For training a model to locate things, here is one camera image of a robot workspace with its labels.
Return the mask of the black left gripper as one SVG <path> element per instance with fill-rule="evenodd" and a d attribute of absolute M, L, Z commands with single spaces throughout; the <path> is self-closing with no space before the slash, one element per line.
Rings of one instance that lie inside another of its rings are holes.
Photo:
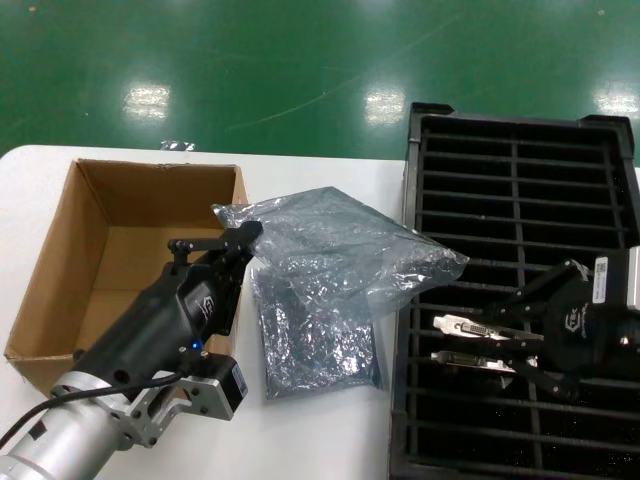
<path fill-rule="evenodd" d="M 132 400 L 160 371 L 177 372 L 182 348 L 199 352 L 213 335 L 231 333 L 251 244 L 262 234 L 246 221 L 216 238 L 171 239 L 174 256 L 160 276 L 74 363 Z M 202 255 L 190 263 L 194 252 Z"/>

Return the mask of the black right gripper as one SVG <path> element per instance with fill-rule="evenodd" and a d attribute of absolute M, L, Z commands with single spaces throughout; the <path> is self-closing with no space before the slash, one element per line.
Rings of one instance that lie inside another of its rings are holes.
<path fill-rule="evenodd" d="M 544 342 L 493 340 L 492 353 L 528 382 L 567 402 L 578 397 L 576 381 L 549 374 L 529 358 L 542 350 L 546 364 L 571 375 L 639 373 L 639 316 L 619 305 L 594 304 L 588 280 L 588 268 L 567 259 L 506 299 L 487 305 L 487 319 L 493 321 L 525 321 L 545 313 Z"/>

